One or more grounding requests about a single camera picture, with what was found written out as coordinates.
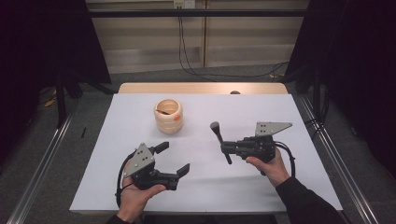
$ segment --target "black tool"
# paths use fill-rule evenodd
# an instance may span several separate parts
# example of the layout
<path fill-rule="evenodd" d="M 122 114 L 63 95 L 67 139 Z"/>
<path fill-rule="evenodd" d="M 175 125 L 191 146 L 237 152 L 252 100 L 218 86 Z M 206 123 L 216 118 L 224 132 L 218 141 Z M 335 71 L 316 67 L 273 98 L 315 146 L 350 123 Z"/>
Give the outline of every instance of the black tool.
<path fill-rule="evenodd" d="M 210 124 L 210 129 L 212 129 L 213 133 L 218 137 L 220 145 L 223 146 L 224 142 L 222 140 L 221 134 L 220 134 L 220 125 L 217 121 L 214 121 Z M 225 154 L 225 159 L 227 159 L 228 164 L 233 164 L 233 161 L 230 158 L 230 155 Z"/>
<path fill-rule="evenodd" d="M 210 128 L 220 141 L 221 152 L 224 153 L 229 164 L 232 164 L 229 154 L 240 156 L 242 160 L 252 156 L 259 158 L 263 162 L 269 162 L 276 155 L 276 147 L 281 147 L 288 151 L 291 163 L 291 175 L 295 176 L 294 158 L 289 148 L 283 143 L 275 142 L 273 139 L 273 134 L 291 126 L 291 123 L 284 122 L 257 122 L 254 136 L 244 137 L 243 140 L 236 142 L 224 142 L 219 133 L 219 123 L 215 121 L 210 124 Z"/>
<path fill-rule="evenodd" d="M 169 142 L 163 142 L 156 147 L 148 148 L 146 144 L 140 144 L 131 155 L 129 155 L 120 168 L 119 179 L 117 183 L 117 204 L 120 206 L 120 194 L 123 189 L 120 187 L 120 179 L 125 164 L 131 159 L 131 162 L 125 167 L 123 178 L 130 176 L 134 185 L 139 189 L 149 189 L 154 185 L 162 184 L 166 189 L 176 190 L 178 180 L 190 171 L 190 164 L 184 165 L 177 170 L 176 174 L 164 174 L 154 169 L 155 159 L 154 152 L 159 154 L 169 148 Z"/>

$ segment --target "silver bracket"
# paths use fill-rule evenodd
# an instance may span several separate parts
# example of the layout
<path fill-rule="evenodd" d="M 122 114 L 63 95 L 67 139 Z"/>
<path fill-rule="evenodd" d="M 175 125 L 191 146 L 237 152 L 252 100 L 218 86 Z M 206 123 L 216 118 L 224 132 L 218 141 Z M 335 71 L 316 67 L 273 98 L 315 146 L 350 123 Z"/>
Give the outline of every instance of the silver bracket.
<path fill-rule="evenodd" d="M 144 143 L 140 144 L 139 148 L 134 153 L 134 156 L 131 158 L 131 162 L 125 170 L 124 178 L 133 175 L 153 162 L 155 162 L 155 159 L 149 148 Z"/>
<path fill-rule="evenodd" d="M 256 124 L 256 137 L 271 136 L 279 133 L 293 124 L 290 122 L 257 122 Z"/>

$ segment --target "white tabletop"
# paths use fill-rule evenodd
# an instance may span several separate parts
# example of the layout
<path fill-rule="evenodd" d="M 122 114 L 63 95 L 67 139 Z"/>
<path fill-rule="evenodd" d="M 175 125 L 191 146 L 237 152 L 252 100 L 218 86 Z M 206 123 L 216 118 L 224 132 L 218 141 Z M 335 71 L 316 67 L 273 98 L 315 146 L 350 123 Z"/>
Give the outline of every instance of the white tabletop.
<path fill-rule="evenodd" d="M 183 128 L 161 133 L 153 108 L 172 98 L 184 110 Z M 140 143 L 170 147 L 155 155 L 156 169 L 175 174 L 190 163 L 190 172 L 179 180 L 177 190 L 167 190 L 148 201 L 153 214 L 257 214 L 286 211 L 275 189 L 256 168 L 231 155 L 229 165 L 219 141 L 210 130 L 218 121 L 224 141 L 253 136 L 257 121 L 291 122 L 292 127 L 274 135 L 296 158 L 296 177 L 337 210 L 341 204 L 318 157 L 297 107 L 288 94 L 116 94 L 99 134 L 91 159 L 70 207 L 81 214 L 117 211 L 114 193 L 120 166 Z M 290 171 L 289 156 L 282 151 Z"/>

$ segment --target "gray carpet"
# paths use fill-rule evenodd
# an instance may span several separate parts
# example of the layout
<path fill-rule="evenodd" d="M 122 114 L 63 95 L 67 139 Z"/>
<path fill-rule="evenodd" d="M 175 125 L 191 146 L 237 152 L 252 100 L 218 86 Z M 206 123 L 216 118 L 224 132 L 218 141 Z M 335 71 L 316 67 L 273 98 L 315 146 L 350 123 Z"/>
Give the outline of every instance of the gray carpet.
<path fill-rule="evenodd" d="M 195 71 L 198 74 L 241 76 L 205 76 L 214 81 L 271 82 L 273 79 L 268 76 L 246 76 L 263 75 L 271 71 L 272 68 L 272 65 L 256 65 L 205 68 L 195 69 Z M 276 73 L 284 73 L 285 69 L 286 66 L 283 66 Z M 124 82 L 209 81 L 188 74 L 183 70 L 113 75 L 112 80 L 113 84 L 107 86 L 113 90 L 117 90 L 120 84 Z M 104 223 L 111 216 L 110 214 L 82 216 L 68 210 L 78 188 L 79 180 L 83 176 L 90 159 L 112 99 L 112 96 L 105 95 L 90 86 L 81 85 L 81 87 L 84 90 L 84 95 L 80 100 L 67 100 L 68 108 L 77 104 L 76 113 L 24 223 Z M 294 83 L 287 84 L 287 88 L 293 94 L 303 119 L 309 120 L 300 100 L 301 95 L 295 92 Z M 48 98 L 48 94 L 41 95 L 41 101 Z M 6 163 L 4 163 L 3 173 L 0 175 L 0 223 L 7 222 L 27 183 L 34 175 L 35 169 L 55 132 L 56 124 L 56 104 L 50 107 L 40 105 L 35 113 L 33 123 L 27 128 L 21 141 L 15 146 Z M 314 133 L 312 126 L 307 125 L 307 128 L 309 132 Z M 325 128 L 336 144 L 347 168 L 373 208 L 378 221 L 380 223 L 394 223 L 394 220 L 396 220 L 396 214 L 393 212 L 396 211 L 396 182 L 394 178 L 372 157 L 365 142 L 353 134 L 348 120 L 332 102 Z M 347 219 L 351 223 L 362 223 L 359 211 L 317 136 L 314 138 L 314 144 L 344 207 Z M 236 219 L 232 219 L 228 223 L 241 221 L 238 219 L 241 217 L 234 218 Z M 262 217 L 248 217 L 248 220 L 252 223 L 270 223 L 262 220 Z M 289 223 L 286 214 L 276 214 L 276 221 L 277 223 Z M 191 219 L 186 220 L 185 217 L 156 217 L 156 222 L 192 223 Z"/>

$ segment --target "black sleeve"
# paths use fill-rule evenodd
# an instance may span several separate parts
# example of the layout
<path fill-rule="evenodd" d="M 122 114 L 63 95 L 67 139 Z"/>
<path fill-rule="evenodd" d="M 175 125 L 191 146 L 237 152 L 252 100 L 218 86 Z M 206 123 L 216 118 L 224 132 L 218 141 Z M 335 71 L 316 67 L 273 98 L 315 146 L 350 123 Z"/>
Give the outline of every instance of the black sleeve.
<path fill-rule="evenodd" d="M 276 191 L 286 205 L 292 224 L 345 223 L 334 207 L 294 177 L 277 186 Z"/>
<path fill-rule="evenodd" d="M 106 224 L 131 224 L 131 223 L 122 221 L 122 219 L 114 215 L 106 222 Z"/>

